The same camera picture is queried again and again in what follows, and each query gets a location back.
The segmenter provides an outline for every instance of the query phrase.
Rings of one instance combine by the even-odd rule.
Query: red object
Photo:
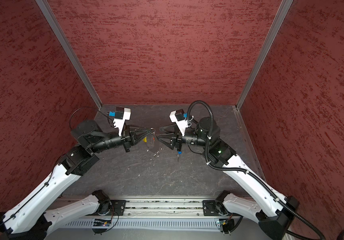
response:
[[[294,1],[242,116],[268,183],[335,239],[344,228],[344,1]],[[298,220],[291,228],[315,237]]]
[[[0,0],[0,212],[75,144],[68,119],[80,106],[94,103],[35,1]]]
[[[236,104],[281,0],[49,0],[103,103]]]

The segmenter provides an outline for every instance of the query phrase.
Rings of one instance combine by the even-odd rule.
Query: textured wallpaper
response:
[[[235,104],[281,0],[48,0],[103,103]]]
[[[0,211],[20,202],[75,141],[68,119],[94,106],[34,0],[0,0]],[[94,117],[81,112],[77,121]]]
[[[294,1],[242,116],[268,182],[336,239],[344,228],[344,1]],[[298,220],[292,228],[309,232]]]

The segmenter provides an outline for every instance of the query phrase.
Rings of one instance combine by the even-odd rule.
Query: black stone surface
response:
[[[114,111],[116,105],[104,105],[102,111]],[[171,111],[184,109],[188,105],[121,105],[131,108],[131,119],[127,125],[159,127],[171,124]],[[220,137],[236,150],[246,164],[259,176],[261,170],[246,150],[240,127],[232,106],[211,106]],[[208,111],[196,105],[191,114],[196,120],[208,116]],[[97,115],[96,121],[104,132],[117,131],[109,127],[105,117]],[[109,196],[217,196],[228,190],[239,196],[248,194],[228,175],[211,169],[203,156],[192,153],[184,145],[177,160],[176,149],[171,150],[160,143],[159,157],[147,151],[145,142],[131,147],[126,153],[123,147],[110,149],[98,154],[100,160],[77,182],[68,187],[63,195],[89,195],[102,189]],[[202,148],[191,147],[194,151]]]

